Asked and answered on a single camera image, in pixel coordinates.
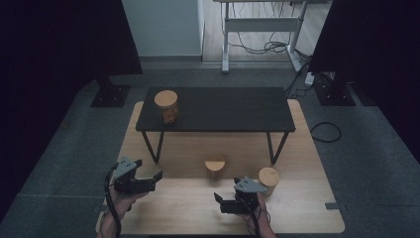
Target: light wooden platform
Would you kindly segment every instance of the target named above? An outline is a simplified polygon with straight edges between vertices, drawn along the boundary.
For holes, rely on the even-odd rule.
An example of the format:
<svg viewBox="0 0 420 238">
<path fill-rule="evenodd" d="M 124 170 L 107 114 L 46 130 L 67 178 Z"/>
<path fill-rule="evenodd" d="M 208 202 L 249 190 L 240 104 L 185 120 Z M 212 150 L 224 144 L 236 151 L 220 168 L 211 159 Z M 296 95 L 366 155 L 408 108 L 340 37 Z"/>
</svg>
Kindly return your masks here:
<svg viewBox="0 0 420 238">
<path fill-rule="evenodd" d="M 280 182 L 265 202 L 275 233 L 340 233 L 345 224 L 299 103 L 288 100 L 296 131 L 290 133 L 275 166 Z M 265 133 L 165 133 L 160 161 L 155 164 L 140 132 L 135 129 L 143 102 L 136 104 L 119 159 L 143 160 L 138 178 L 163 170 L 157 190 L 138 200 L 122 221 L 122 234 L 248 234 L 236 215 L 222 214 L 213 192 L 233 199 L 234 177 L 257 180 L 260 169 L 271 167 Z M 153 146 L 158 133 L 148 134 Z M 272 134 L 278 146 L 281 134 Z M 211 154 L 226 159 L 223 178 L 207 177 Z"/>
</svg>

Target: wooden cylinder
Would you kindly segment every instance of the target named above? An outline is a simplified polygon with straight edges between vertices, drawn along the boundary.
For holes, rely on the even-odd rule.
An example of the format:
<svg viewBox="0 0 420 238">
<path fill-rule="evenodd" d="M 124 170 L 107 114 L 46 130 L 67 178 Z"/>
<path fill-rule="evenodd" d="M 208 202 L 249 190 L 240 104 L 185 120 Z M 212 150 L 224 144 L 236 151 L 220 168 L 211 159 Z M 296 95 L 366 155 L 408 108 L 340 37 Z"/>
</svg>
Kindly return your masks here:
<svg viewBox="0 0 420 238">
<path fill-rule="evenodd" d="M 171 90 L 161 91 L 155 96 L 155 104 L 160 113 L 160 120 L 165 125 L 170 125 L 179 117 L 178 95 Z"/>
<path fill-rule="evenodd" d="M 260 184 L 266 187 L 267 192 L 264 195 L 272 195 L 274 192 L 275 186 L 280 181 L 280 176 L 278 172 L 273 168 L 263 168 L 259 173 Z"/>
<path fill-rule="evenodd" d="M 222 155 L 211 155 L 205 162 L 207 168 L 207 175 L 212 180 L 221 179 L 223 176 L 223 169 L 225 168 L 225 158 Z"/>
</svg>

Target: table leg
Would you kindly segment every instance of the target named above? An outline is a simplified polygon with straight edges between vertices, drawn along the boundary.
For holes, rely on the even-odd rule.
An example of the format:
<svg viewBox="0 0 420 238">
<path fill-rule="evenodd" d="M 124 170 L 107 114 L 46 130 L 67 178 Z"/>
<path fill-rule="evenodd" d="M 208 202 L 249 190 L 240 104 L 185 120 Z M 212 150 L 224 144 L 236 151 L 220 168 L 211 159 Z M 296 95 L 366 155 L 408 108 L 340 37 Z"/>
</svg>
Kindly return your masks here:
<svg viewBox="0 0 420 238">
<path fill-rule="evenodd" d="M 225 36 L 222 52 L 222 72 L 229 72 L 229 3 L 225 4 Z"/>
<path fill-rule="evenodd" d="M 278 156 L 280 155 L 281 150 L 283 149 L 284 143 L 286 142 L 288 132 L 284 132 L 283 137 L 281 138 L 280 144 L 278 145 L 277 152 L 274 154 L 272 150 L 271 135 L 269 132 L 266 133 L 266 139 L 268 140 L 268 151 L 271 164 L 275 165 L 277 162 Z"/>
<path fill-rule="evenodd" d="M 149 141 L 148 135 L 146 134 L 146 131 L 142 131 L 142 135 L 143 135 L 143 138 L 145 138 L 146 146 L 148 146 L 148 149 L 149 149 L 149 152 L 151 153 L 152 158 L 154 159 L 155 163 L 158 163 L 158 159 L 160 157 L 161 144 L 163 143 L 164 132 L 160 132 L 160 136 L 158 138 L 156 155 L 155 155 L 154 149 L 152 148 L 151 142 Z"/>
<path fill-rule="evenodd" d="M 298 18 L 298 24 L 296 27 L 296 30 L 293 33 L 293 39 L 291 40 L 290 45 L 287 46 L 287 52 L 289 54 L 290 60 L 293 63 L 293 67 L 296 71 L 299 71 L 301 68 L 300 62 L 299 62 L 299 56 L 295 52 L 297 39 L 299 38 L 300 30 L 302 29 L 302 24 L 304 21 L 304 16 L 306 13 L 306 7 L 308 6 L 308 2 L 304 1 L 302 5 L 302 10 L 300 11 L 300 15 Z"/>
</svg>

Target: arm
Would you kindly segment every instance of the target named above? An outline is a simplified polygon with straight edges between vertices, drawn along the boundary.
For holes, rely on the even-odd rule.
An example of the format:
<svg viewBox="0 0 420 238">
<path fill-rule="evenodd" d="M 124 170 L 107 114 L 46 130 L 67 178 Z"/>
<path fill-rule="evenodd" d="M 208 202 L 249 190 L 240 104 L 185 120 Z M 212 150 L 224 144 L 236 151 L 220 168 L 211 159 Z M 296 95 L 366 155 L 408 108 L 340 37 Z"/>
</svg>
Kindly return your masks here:
<svg viewBox="0 0 420 238">
<path fill-rule="evenodd" d="M 260 206 L 257 207 L 257 209 L 254 211 L 255 215 L 259 217 L 259 226 L 260 226 L 260 235 L 262 238 L 276 238 L 277 236 L 274 234 L 274 232 L 271 229 L 271 226 L 269 225 L 269 219 L 268 219 L 268 213 L 266 210 L 265 201 L 263 200 L 263 196 L 260 193 L 257 193 L 257 196 L 259 198 Z M 251 218 L 251 216 L 248 215 L 240 215 L 242 219 L 248 223 L 248 226 L 255 229 L 254 221 Z"/>
<path fill-rule="evenodd" d="M 137 199 L 144 197 L 148 193 L 140 193 L 130 196 L 119 195 L 114 189 L 110 190 L 111 197 L 114 200 L 114 207 L 117 211 L 118 217 L 120 220 L 124 218 L 127 210 L 132 204 L 136 202 Z M 114 238 L 116 236 L 116 223 L 111 212 L 105 214 L 99 232 L 96 235 L 96 238 Z"/>
</svg>

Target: gray fabric floor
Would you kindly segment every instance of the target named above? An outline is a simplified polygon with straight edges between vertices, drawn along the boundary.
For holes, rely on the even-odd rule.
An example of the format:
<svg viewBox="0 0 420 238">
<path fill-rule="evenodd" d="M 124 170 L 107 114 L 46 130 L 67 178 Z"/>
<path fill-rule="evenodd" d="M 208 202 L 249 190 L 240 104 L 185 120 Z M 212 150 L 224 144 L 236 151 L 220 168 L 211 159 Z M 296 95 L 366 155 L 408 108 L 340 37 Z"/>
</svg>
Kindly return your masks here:
<svg viewBox="0 0 420 238">
<path fill-rule="evenodd" d="M 147 69 L 143 75 L 112 77 L 116 84 L 133 86 L 122 108 L 90 108 L 97 85 L 86 85 L 64 118 L 68 127 L 57 128 L 10 207 L 0 237 L 95 236 L 105 174 L 117 160 L 134 105 L 149 86 L 287 87 L 294 74 L 291 68 L 231 68 L 229 74 L 220 68 Z M 295 85 L 303 87 L 303 80 Z M 356 107 L 321 106 L 314 90 L 298 100 L 309 128 L 328 121 L 342 130 L 340 141 L 315 145 L 346 230 L 279 237 L 420 237 L 420 166 L 380 110 L 362 106 L 356 97 Z M 313 135 L 332 139 L 337 132 L 324 126 Z"/>
</svg>

